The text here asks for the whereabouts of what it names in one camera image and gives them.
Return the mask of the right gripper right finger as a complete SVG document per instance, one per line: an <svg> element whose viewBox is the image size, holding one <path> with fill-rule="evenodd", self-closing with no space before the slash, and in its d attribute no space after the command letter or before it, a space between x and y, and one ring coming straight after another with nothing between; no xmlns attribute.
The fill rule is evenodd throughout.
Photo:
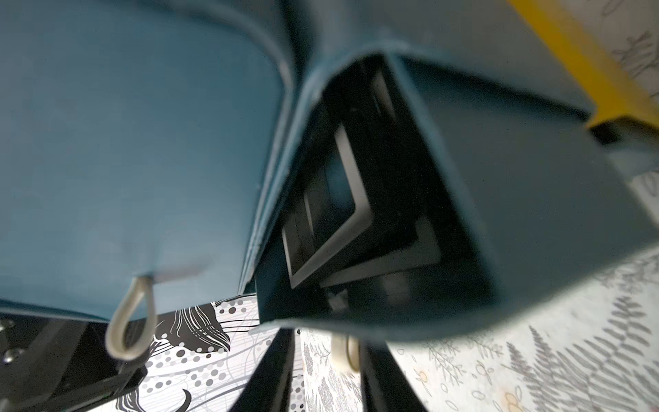
<svg viewBox="0 0 659 412"><path fill-rule="evenodd" d="M364 411L426 411L386 346L360 347L361 396Z"/></svg>

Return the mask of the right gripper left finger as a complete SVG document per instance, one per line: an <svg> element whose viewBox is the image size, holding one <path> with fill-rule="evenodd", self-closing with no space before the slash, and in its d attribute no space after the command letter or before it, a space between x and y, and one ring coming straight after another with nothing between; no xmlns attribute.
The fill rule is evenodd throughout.
<svg viewBox="0 0 659 412"><path fill-rule="evenodd" d="M230 411L289 411L294 358L294 331L279 329Z"/></svg>

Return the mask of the grey brooch box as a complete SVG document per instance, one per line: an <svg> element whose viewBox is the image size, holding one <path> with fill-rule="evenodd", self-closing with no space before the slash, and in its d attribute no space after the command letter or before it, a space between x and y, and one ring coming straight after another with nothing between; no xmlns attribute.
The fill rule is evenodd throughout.
<svg viewBox="0 0 659 412"><path fill-rule="evenodd" d="M421 216L415 222L415 235L416 239L406 247L348 266L325 278L320 282L320 286L329 288L374 276L384 276L437 264L440 261L441 252L434 227L427 216Z"/></svg>
<svg viewBox="0 0 659 412"><path fill-rule="evenodd" d="M303 173L288 201L281 236L291 288L305 287L346 264L344 249L372 222L348 132L339 125L323 159Z"/></svg>

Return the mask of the teal drawer cabinet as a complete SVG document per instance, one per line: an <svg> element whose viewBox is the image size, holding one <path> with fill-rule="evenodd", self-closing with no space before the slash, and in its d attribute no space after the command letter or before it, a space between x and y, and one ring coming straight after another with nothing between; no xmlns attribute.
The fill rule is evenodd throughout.
<svg viewBox="0 0 659 412"><path fill-rule="evenodd" d="M658 103L633 79L658 63L658 41L605 48L563 1L286 1L301 70L290 124L297 140L326 84L374 54L479 77L613 123L609 156L626 176L658 167Z"/></svg>

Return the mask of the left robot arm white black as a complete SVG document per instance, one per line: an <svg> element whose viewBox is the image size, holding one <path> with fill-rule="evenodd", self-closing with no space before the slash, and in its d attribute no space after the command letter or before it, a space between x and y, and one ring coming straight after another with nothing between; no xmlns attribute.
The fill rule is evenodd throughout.
<svg viewBox="0 0 659 412"><path fill-rule="evenodd" d="M117 360L107 325L1 314L1 410L88 411L137 389L147 376L144 351Z"/></svg>

